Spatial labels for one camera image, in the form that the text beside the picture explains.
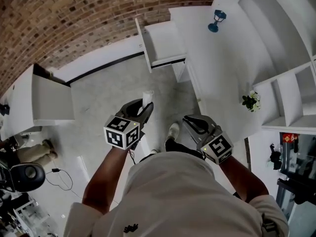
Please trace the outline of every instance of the white sneaker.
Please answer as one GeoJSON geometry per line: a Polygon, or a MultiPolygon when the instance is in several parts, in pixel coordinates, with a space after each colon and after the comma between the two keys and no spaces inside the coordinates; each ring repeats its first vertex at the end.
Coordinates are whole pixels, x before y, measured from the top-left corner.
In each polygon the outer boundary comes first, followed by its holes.
{"type": "Polygon", "coordinates": [[[168,139],[173,139],[174,141],[178,138],[180,133],[180,126],[178,122],[174,122],[169,128],[168,135],[166,141],[168,139]]]}

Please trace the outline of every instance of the small lamp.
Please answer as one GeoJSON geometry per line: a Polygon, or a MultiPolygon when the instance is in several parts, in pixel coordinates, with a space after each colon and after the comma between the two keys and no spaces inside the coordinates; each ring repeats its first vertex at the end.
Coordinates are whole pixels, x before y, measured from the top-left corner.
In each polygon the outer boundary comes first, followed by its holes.
{"type": "Polygon", "coordinates": [[[226,19],[226,13],[223,12],[222,10],[215,10],[214,12],[214,23],[211,23],[208,25],[208,29],[213,32],[216,33],[218,32],[218,26],[217,23],[222,22],[224,19],[226,19]]]}

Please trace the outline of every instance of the white flower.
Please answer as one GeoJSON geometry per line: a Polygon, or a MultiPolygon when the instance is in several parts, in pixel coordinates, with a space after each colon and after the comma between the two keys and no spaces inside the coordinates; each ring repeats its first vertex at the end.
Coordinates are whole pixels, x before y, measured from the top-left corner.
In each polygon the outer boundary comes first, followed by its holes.
{"type": "Polygon", "coordinates": [[[257,102],[253,105],[252,109],[250,110],[251,112],[256,112],[261,108],[260,104],[260,95],[254,90],[250,91],[250,97],[257,100],[257,102]]]}

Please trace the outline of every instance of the wrist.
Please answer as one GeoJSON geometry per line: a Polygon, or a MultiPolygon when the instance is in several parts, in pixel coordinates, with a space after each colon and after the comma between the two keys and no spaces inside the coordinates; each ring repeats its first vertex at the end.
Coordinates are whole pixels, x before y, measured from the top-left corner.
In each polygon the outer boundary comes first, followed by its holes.
{"type": "Polygon", "coordinates": [[[117,147],[112,146],[112,150],[119,153],[119,154],[127,154],[129,151],[129,148],[128,149],[121,149],[121,148],[117,148],[117,147]]]}

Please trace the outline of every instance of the black speaker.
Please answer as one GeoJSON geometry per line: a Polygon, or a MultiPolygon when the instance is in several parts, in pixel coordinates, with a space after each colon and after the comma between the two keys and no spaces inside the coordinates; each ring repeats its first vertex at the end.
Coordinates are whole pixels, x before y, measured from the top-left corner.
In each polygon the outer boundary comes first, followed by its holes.
{"type": "Polygon", "coordinates": [[[39,188],[45,181],[45,171],[37,163],[22,163],[11,168],[11,178],[15,190],[29,192],[39,188]]]}

